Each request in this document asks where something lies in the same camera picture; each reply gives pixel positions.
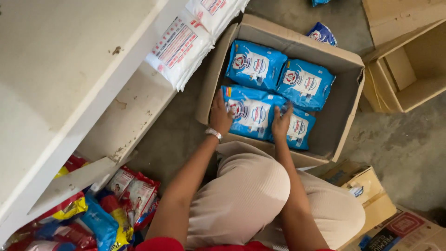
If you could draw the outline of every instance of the shelf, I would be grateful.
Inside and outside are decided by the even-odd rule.
[[[77,148],[82,156],[122,163],[173,99],[176,90],[143,61]]]
[[[105,109],[113,105],[116,95],[186,2],[2,1],[0,244],[24,224],[17,219],[28,219],[27,215],[34,210],[66,199],[67,194],[54,199],[55,194],[44,191],[57,183],[52,180],[56,172]],[[130,117],[136,119],[134,108],[131,111]],[[128,126],[120,123],[116,132],[133,128]],[[104,128],[113,132],[112,127]],[[116,155],[110,155],[110,150],[121,146],[127,138],[130,140],[130,136],[138,139],[148,127],[142,126],[135,134],[132,129],[122,137],[112,137],[110,146],[89,148],[91,154],[85,155],[91,160],[111,156],[117,165],[134,145],[124,147]],[[91,138],[103,140],[106,136],[91,133],[86,140]],[[70,184],[78,182],[77,176],[69,177],[73,179]],[[93,178],[87,173],[83,176],[85,183],[94,181]],[[37,207],[33,207],[42,194]]]

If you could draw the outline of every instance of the cardboard carton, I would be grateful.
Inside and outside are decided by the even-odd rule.
[[[398,211],[343,251],[444,251],[446,230],[414,212],[397,206]]]
[[[363,0],[375,46],[446,18],[446,0]]]
[[[395,205],[382,187],[372,166],[346,160],[324,174],[321,179],[345,188],[364,207],[366,217],[364,226],[339,250],[396,213]]]
[[[445,40],[443,19],[378,46],[364,57],[363,92],[372,109],[408,112],[445,91]]]
[[[350,126],[355,118],[363,88],[363,62],[351,52],[320,43],[264,19],[244,15],[240,24],[230,26],[211,52],[211,60],[198,100],[196,119],[208,124],[215,91],[221,85],[232,84],[225,78],[229,52],[235,39],[246,40],[274,48],[291,59],[302,59],[327,68],[336,75],[330,95],[322,111],[316,112],[308,144],[309,151],[291,151],[296,168],[319,166],[336,161],[341,153]],[[270,142],[229,134],[224,141],[242,141],[274,156]]]

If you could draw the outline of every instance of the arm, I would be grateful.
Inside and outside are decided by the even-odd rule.
[[[225,135],[231,124],[232,113],[226,112],[223,93],[219,90],[212,102],[210,127]],[[171,237],[184,246],[189,227],[190,204],[218,143],[216,136],[208,135],[168,185],[146,240],[153,237]]]
[[[289,106],[282,117],[279,108],[277,106],[274,108],[273,137],[276,144],[276,160],[284,166],[291,183],[288,200],[281,211],[283,234],[290,251],[328,249],[311,215],[310,202],[286,143],[286,133],[292,114],[292,106]]]

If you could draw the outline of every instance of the hand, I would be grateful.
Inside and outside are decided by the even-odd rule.
[[[292,114],[293,106],[290,103],[288,103],[288,110],[283,116],[280,116],[280,108],[278,106],[274,107],[274,121],[272,127],[274,141],[286,139],[286,133],[288,132]]]
[[[222,136],[229,132],[232,125],[232,111],[227,112],[223,101],[222,89],[215,94],[211,106],[211,122],[209,126]]]

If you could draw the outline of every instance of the stack of bags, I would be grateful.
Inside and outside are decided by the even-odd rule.
[[[159,203],[160,186],[121,167],[106,187],[89,188],[20,228],[1,247],[7,251],[124,251],[134,231],[146,227]]]
[[[327,69],[251,42],[235,40],[226,77],[239,85],[222,86],[228,109],[233,111],[230,132],[273,141],[274,106],[293,115],[287,133],[292,149],[308,150],[308,135],[316,118],[306,111],[322,110],[335,80]]]
[[[190,0],[149,53],[145,61],[178,91],[189,78],[229,22],[249,0]]]

